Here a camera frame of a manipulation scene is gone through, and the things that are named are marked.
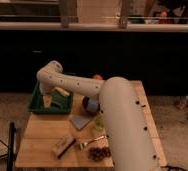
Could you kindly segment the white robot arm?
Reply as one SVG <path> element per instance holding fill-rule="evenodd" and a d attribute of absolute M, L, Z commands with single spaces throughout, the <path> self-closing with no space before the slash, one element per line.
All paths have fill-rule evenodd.
<path fill-rule="evenodd" d="M 54 87 L 96 99 L 103 114 L 115 171 L 162 171 L 151 140 L 141 103 L 132 83 L 123 77 L 97 80 L 62 73 L 58 61 L 51 61 L 36 74 L 40 92 Z"/>

